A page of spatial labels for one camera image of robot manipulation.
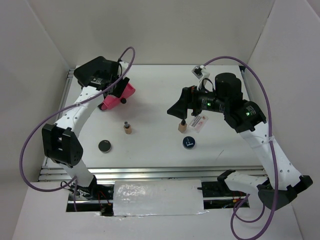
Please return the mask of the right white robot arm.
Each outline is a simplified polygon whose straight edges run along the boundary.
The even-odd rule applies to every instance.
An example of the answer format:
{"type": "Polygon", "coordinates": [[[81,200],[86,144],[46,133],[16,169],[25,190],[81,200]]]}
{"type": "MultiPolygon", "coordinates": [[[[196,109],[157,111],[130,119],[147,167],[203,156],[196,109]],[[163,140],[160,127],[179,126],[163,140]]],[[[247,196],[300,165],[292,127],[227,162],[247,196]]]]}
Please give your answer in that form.
{"type": "Polygon", "coordinates": [[[192,110],[193,116],[198,116],[202,111],[222,113],[225,122],[257,155],[267,176],[254,177],[230,169],[217,178],[218,192],[223,196],[233,191],[256,194],[270,210],[288,205],[313,184],[311,177],[301,174],[293,166],[269,134],[267,118],[255,102],[243,98],[242,82],[235,74],[218,74],[214,86],[213,91],[196,86],[184,87],[167,114],[184,121],[188,110],[192,110]]]}

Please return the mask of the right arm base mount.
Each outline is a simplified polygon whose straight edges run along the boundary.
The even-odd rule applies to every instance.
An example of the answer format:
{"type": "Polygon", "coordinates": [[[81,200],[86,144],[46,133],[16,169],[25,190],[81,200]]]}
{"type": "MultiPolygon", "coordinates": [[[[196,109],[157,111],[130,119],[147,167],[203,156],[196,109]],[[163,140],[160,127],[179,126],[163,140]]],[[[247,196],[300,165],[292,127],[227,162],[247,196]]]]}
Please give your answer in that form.
{"type": "Polygon", "coordinates": [[[218,181],[202,181],[197,188],[202,192],[205,210],[231,209],[246,197],[246,193],[229,190],[218,181]]]}

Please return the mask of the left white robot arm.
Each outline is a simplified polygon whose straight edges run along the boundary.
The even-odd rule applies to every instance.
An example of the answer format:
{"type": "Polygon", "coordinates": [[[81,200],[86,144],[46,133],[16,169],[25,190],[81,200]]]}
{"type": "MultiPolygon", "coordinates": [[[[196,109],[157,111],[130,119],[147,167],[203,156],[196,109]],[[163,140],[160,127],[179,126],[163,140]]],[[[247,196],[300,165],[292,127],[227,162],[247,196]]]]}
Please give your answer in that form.
{"type": "Polygon", "coordinates": [[[106,77],[91,76],[85,84],[74,106],[54,124],[45,124],[41,134],[44,154],[54,163],[62,167],[75,181],[73,191],[80,190],[86,199],[96,199],[104,189],[97,184],[97,178],[92,174],[83,161],[84,149],[78,139],[80,132],[107,95],[115,95],[124,90],[129,83],[128,77],[107,79],[106,77]]]}

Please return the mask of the clear eyelash case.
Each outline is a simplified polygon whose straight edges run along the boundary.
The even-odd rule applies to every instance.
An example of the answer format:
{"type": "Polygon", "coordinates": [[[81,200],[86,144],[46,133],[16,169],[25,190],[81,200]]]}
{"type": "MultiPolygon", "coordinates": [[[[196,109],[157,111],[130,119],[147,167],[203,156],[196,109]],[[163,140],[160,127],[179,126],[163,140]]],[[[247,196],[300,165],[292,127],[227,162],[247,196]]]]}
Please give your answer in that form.
{"type": "Polygon", "coordinates": [[[195,116],[192,121],[189,123],[188,127],[195,131],[196,133],[199,133],[203,126],[206,124],[208,121],[208,117],[204,114],[199,114],[195,116]]]}

